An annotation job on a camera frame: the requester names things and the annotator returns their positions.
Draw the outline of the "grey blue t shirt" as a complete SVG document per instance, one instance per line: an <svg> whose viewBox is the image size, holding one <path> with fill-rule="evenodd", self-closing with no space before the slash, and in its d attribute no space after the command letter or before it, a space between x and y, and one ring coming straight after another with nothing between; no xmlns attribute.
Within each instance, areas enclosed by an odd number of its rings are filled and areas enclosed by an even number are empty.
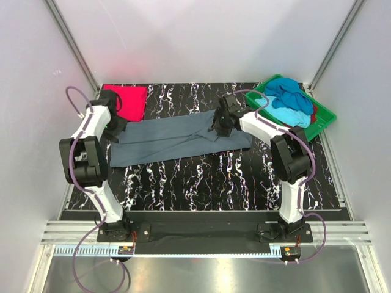
<svg viewBox="0 0 391 293"><path fill-rule="evenodd" d="M110 167L182 159L240 150L252 145L252 136L233 130L229 137L210 131L214 111L128 123L111 145Z"/></svg>

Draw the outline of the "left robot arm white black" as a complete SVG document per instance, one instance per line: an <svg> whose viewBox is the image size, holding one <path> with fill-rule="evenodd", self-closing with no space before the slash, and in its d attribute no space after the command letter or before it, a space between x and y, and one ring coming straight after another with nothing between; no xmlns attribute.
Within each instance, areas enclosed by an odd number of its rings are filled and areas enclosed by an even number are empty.
<svg viewBox="0 0 391 293"><path fill-rule="evenodd" d="M100 227L118 241L131 237L132 227L108 183L108 163L100 145L102 138L117 143L127 120L117 114L121 104L112 90L101 90L99 98L87 102L86 114L77 131L59 142L60 156L68 183L86 194L101 216Z"/></svg>

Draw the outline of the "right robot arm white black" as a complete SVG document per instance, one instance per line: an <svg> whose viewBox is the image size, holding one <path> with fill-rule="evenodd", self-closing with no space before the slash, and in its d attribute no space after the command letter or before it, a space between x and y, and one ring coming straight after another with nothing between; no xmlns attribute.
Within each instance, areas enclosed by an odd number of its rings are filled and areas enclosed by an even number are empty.
<svg viewBox="0 0 391 293"><path fill-rule="evenodd" d="M211 125L218 136L228 137L235 129L270 146L272 167L282 188L277 234L285 242L293 241L304 225L304 187L315 174L315 159L304 130L298 126L287 128L265 119L259 109L242 108L233 93L218 101Z"/></svg>

